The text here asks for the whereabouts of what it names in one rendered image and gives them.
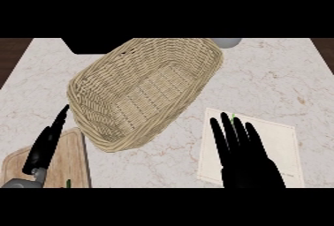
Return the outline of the grey round object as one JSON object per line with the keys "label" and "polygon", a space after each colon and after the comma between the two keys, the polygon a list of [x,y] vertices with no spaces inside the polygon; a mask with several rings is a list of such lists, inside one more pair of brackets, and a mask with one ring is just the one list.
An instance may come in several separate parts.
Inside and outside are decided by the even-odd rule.
{"label": "grey round object", "polygon": [[231,49],[240,44],[242,38],[213,38],[212,41],[222,49]]}

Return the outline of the black appliance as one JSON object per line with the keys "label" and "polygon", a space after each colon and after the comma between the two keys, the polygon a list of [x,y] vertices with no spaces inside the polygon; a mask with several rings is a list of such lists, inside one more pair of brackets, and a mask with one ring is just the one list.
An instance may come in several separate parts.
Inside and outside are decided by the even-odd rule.
{"label": "black appliance", "polygon": [[129,38],[64,38],[72,52],[77,55],[100,55],[113,51]]}

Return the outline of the beige wicker basket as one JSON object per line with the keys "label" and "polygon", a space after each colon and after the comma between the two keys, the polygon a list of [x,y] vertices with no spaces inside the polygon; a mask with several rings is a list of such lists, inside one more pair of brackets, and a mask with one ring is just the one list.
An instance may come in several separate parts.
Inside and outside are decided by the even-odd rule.
{"label": "beige wicker basket", "polygon": [[145,146],[202,94],[224,63],[209,38],[134,38],[73,77],[75,122],[107,152]]}

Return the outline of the white placemat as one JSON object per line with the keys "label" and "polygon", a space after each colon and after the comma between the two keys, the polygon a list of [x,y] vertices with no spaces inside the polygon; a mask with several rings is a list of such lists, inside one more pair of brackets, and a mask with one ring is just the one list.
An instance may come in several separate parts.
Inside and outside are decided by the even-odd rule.
{"label": "white placemat", "polygon": [[[236,114],[243,123],[250,122],[261,134],[264,147],[270,158],[274,160],[278,170],[284,178],[287,188],[304,188],[305,177],[301,164],[299,144],[296,139],[296,128],[286,124],[277,124],[255,117]],[[215,135],[210,127],[210,118],[215,117],[221,121],[221,110],[206,109],[203,142],[199,160],[197,178],[221,185],[221,160],[218,154],[218,146]]]}

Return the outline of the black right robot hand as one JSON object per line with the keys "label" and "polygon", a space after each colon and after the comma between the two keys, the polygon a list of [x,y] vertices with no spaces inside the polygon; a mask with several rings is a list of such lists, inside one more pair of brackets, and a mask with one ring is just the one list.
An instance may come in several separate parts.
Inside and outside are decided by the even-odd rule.
{"label": "black right robot hand", "polygon": [[268,157],[261,135],[250,122],[228,118],[221,113],[224,126],[210,118],[218,154],[222,165],[222,181],[227,189],[284,189],[284,179],[278,167]]}

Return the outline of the wooden cutting board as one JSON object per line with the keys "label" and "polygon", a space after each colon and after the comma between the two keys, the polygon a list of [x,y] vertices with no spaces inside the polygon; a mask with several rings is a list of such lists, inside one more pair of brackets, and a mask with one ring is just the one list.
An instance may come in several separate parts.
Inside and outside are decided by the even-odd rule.
{"label": "wooden cutting board", "polygon": [[[23,173],[32,147],[17,150],[4,160],[0,173],[0,186],[12,178],[33,180],[35,177]],[[55,155],[46,176],[46,188],[61,188],[72,181],[72,188],[92,186],[89,175],[88,154],[85,148],[85,135],[79,128],[72,128],[61,134]]]}

